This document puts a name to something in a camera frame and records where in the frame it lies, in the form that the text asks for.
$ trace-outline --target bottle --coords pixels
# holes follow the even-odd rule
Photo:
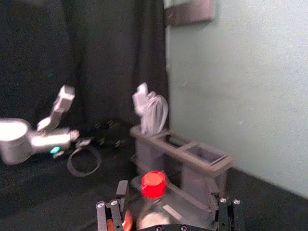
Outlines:
[[[174,219],[164,210],[162,198],[165,195],[167,177],[163,172],[151,171],[141,179],[141,194],[145,206],[137,219],[137,229],[174,223]]]

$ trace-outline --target light blue wall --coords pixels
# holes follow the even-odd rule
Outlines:
[[[170,29],[171,127],[308,198],[308,1],[218,5]]]

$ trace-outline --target black curtain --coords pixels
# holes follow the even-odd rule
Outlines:
[[[0,117],[35,126],[63,84],[76,98],[62,125],[137,123],[131,96],[144,81],[168,99],[162,0],[1,4]]]

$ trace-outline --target white cable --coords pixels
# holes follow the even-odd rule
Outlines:
[[[168,104],[161,95],[154,91],[147,94],[147,85],[142,83],[133,95],[135,112],[141,117],[141,132],[147,136],[158,134],[164,128]]]

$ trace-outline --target red cap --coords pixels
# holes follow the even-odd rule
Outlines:
[[[165,194],[167,178],[163,172],[151,171],[141,178],[141,194],[149,199],[158,199]]]

